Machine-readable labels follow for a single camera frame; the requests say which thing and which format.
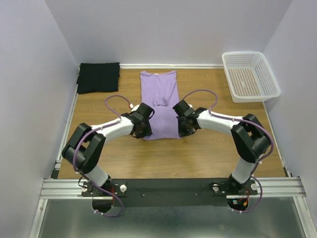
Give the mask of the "purple t shirt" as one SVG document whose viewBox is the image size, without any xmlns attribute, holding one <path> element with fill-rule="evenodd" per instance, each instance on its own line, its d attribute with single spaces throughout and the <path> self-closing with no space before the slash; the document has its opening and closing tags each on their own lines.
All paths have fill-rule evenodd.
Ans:
<svg viewBox="0 0 317 238">
<path fill-rule="evenodd" d="M 178 119 L 173 107 L 179 102 L 176 71 L 157 74 L 142 71 L 141 102 L 147 104 L 155 113 L 149 120 L 152 135 L 145 140 L 179 139 Z"/>
</svg>

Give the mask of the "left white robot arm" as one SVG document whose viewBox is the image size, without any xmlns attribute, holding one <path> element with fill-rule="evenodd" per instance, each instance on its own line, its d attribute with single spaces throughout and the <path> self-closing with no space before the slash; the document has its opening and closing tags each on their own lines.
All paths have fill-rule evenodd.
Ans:
<svg viewBox="0 0 317 238">
<path fill-rule="evenodd" d="M 111 192 L 111 177 L 98 165 L 104 145 L 121 136 L 144 138 L 152 135 L 150 119 L 155 110 L 145 103 L 131 108 L 117 119 L 99 125 L 79 124 L 62 150 L 62 157 L 76 172 L 93 183 L 99 196 Z"/>
</svg>

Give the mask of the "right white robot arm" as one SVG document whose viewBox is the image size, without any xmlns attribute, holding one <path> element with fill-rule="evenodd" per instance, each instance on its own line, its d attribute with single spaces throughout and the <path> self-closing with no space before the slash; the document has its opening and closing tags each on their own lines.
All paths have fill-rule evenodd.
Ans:
<svg viewBox="0 0 317 238">
<path fill-rule="evenodd" d="M 195 110 L 184 100 L 178 102 L 173 110 L 177 114 L 180 137 L 192 135 L 199 129 L 215 130 L 232 136 L 239 161 L 224 186 L 225 191 L 232 194 L 245 190 L 258 164 L 273 152 L 272 136 L 253 114 L 233 117 L 201 107 Z"/>
</svg>

